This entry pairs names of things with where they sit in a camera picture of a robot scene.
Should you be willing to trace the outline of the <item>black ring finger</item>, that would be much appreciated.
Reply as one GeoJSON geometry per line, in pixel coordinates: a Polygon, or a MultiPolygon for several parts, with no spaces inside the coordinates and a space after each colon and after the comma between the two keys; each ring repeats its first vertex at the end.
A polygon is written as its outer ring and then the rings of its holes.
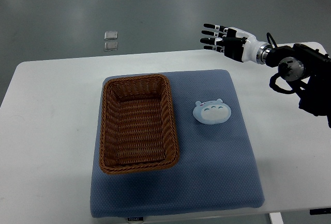
{"type": "Polygon", "coordinates": [[[208,46],[224,46],[223,39],[218,38],[201,38],[200,43],[208,45],[208,46]]]}

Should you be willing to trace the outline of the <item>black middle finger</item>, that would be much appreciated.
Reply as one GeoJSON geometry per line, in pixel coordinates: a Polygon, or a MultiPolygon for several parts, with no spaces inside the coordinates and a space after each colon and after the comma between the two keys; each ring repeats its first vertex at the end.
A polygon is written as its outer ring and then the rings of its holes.
{"type": "Polygon", "coordinates": [[[220,31],[208,31],[208,30],[202,30],[201,33],[203,35],[209,35],[213,38],[222,38],[225,36],[225,32],[220,32],[220,31]]]}

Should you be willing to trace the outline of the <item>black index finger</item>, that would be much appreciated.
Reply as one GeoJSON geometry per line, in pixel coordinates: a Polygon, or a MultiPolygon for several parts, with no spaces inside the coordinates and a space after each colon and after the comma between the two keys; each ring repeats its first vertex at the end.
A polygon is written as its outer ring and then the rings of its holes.
{"type": "Polygon", "coordinates": [[[204,23],[203,26],[205,28],[213,29],[215,32],[219,32],[219,33],[226,33],[228,31],[228,28],[222,25],[204,23]]]}

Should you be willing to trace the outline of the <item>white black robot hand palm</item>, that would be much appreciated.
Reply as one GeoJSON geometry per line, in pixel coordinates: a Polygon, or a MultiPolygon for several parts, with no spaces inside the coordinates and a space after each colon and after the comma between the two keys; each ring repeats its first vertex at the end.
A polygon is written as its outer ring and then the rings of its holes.
{"type": "Polygon", "coordinates": [[[265,63],[263,53],[270,51],[270,44],[258,41],[255,35],[234,27],[228,27],[225,37],[247,37],[243,45],[224,45],[226,57],[237,62],[265,63]]]}

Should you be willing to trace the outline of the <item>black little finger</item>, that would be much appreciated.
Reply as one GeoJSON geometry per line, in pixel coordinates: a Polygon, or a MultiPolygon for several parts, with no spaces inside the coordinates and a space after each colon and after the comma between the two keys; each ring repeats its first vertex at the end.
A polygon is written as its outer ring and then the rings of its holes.
{"type": "Polygon", "coordinates": [[[203,49],[224,53],[224,47],[222,46],[204,46],[203,49]]]}

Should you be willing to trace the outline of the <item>black thumb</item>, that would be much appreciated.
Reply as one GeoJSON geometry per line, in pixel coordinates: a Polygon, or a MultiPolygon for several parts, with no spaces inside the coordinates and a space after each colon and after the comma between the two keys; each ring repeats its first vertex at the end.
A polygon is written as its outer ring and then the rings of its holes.
{"type": "Polygon", "coordinates": [[[246,43],[247,37],[223,37],[224,45],[243,45],[246,43]]]}

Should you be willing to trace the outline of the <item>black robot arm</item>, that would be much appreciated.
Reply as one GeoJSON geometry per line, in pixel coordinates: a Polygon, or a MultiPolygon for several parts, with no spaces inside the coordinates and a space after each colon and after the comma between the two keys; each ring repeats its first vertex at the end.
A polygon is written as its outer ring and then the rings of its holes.
{"type": "Polygon", "coordinates": [[[330,57],[302,43],[279,46],[270,33],[267,42],[235,27],[205,23],[200,42],[204,49],[222,53],[237,62],[252,61],[276,67],[269,86],[281,94],[296,94],[298,107],[330,119],[330,57]]]}

